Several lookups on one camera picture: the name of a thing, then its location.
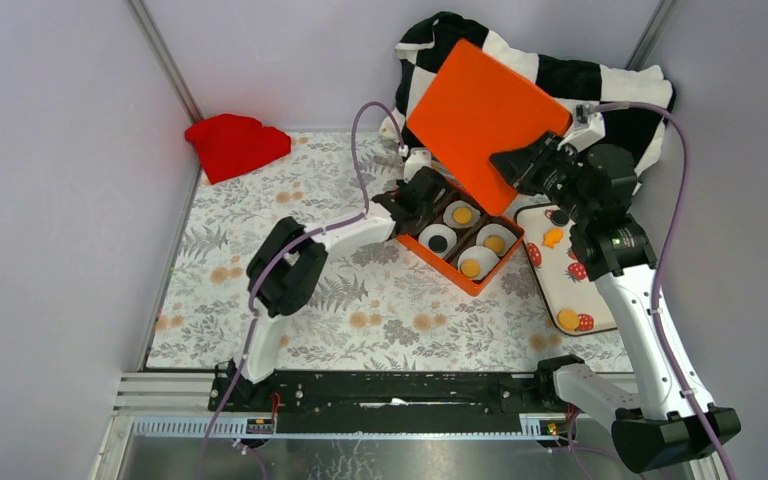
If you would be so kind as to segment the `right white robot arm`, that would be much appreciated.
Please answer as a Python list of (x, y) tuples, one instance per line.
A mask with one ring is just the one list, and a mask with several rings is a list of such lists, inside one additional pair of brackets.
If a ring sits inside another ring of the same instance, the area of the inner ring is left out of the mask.
[(714, 401), (684, 350), (663, 295), (667, 254), (629, 211), (634, 159), (604, 142), (604, 114), (621, 109), (580, 105), (569, 133), (547, 132), (489, 158), (516, 192), (543, 195), (571, 219), (572, 250), (614, 318), (637, 385), (629, 393), (565, 355), (538, 364), (533, 396), (543, 410), (566, 406), (597, 421), (634, 473), (717, 456), (734, 478), (724, 446), (740, 432), (739, 417)]

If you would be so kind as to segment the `white strawberry tray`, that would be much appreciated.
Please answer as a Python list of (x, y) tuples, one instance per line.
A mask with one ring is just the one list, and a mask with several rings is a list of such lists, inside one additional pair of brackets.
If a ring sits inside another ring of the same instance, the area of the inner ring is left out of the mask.
[[(554, 325), (570, 336), (584, 336), (614, 330), (616, 323), (605, 300), (587, 270), (572, 250), (572, 220), (565, 227), (553, 225), (548, 215), (560, 210), (555, 205), (526, 206), (514, 214), (514, 221), (524, 231), (525, 253), (534, 269), (539, 288)], [(564, 239), (554, 249), (542, 245), (543, 235), (552, 228), (562, 228)], [(564, 331), (557, 323), (557, 313), (571, 309), (578, 313), (580, 325), (576, 331)]]

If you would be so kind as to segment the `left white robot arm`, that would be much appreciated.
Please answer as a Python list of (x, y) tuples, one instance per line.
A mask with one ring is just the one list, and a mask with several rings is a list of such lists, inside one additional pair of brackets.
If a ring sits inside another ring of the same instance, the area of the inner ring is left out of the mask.
[(267, 404), (271, 387), (266, 379), (276, 369), (288, 319), (312, 299), (329, 260), (367, 245), (418, 235), (453, 191), (448, 179), (426, 163), (395, 189), (370, 197), (357, 214), (319, 227), (292, 217), (279, 220), (246, 269), (254, 319), (237, 360), (239, 377), (232, 398), (248, 411)]

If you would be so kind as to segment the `orange box lid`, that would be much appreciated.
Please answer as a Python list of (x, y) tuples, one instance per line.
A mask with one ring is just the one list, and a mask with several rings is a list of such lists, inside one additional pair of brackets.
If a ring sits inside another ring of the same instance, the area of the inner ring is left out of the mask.
[(572, 116), (526, 77), (458, 41), (409, 114), (406, 126), (480, 207), (504, 214), (517, 197), (490, 156), (522, 148)]

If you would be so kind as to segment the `orange compartment cookie box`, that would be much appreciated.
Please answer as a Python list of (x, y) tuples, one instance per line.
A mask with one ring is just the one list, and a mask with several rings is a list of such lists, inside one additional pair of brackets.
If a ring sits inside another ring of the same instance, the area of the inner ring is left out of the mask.
[(448, 181), (430, 219), (396, 240), (447, 280), (476, 296), (523, 245), (524, 229), (494, 216)]

